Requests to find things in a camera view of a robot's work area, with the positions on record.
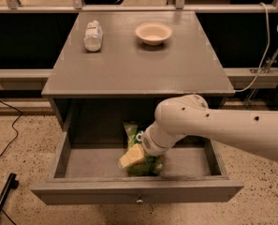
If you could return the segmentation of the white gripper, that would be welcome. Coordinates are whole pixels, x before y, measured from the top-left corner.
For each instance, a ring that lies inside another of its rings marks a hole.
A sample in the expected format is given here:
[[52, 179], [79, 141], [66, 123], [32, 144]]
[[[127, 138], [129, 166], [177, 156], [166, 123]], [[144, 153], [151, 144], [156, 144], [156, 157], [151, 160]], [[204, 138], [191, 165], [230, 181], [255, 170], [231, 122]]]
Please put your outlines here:
[[119, 159], [118, 166], [125, 169], [143, 161], [145, 152], [150, 156], [161, 156], [183, 138], [184, 135], [168, 134], [156, 122], [153, 122], [142, 133], [142, 146], [139, 143], [131, 146]]

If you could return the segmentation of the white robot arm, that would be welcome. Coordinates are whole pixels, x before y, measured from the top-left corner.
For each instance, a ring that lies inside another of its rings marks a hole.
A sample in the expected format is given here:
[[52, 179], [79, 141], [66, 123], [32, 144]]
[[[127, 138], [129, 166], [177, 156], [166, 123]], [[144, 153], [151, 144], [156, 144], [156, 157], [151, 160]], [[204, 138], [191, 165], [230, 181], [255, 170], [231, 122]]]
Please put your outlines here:
[[210, 109], [199, 95], [161, 101], [142, 142], [119, 159], [127, 168], [161, 156], [187, 136], [199, 136], [278, 162], [278, 112]]

